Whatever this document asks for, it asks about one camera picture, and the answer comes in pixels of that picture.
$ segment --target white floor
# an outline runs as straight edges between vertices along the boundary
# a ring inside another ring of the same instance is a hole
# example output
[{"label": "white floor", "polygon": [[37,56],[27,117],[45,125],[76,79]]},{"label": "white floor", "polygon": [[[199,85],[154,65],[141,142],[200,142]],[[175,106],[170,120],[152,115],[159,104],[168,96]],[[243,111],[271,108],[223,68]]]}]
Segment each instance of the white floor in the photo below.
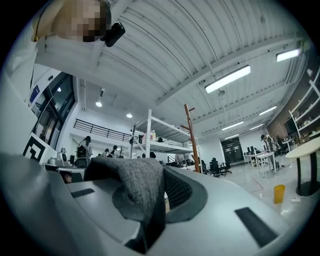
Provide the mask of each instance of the white floor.
[{"label": "white floor", "polygon": [[[286,166],[277,169],[276,174],[273,171],[267,171],[263,178],[256,167],[247,163],[231,167],[232,174],[227,173],[226,177],[220,176],[220,179],[238,184],[267,206],[273,208],[290,225],[301,223],[308,218],[320,199],[320,190],[308,197],[299,196],[296,194],[298,180],[296,159],[288,159],[283,155],[277,156],[275,160],[279,162],[280,166]],[[308,182],[311,178],[310,157],[301,158],[300,163],[301,183]],[[317,152],[317,180],[320,182],[320,151]],[[274,204],[274,187],[280,184],[285,185],[283,203]],[[300,198],[300,202],[291,202],[296,197]]]}]

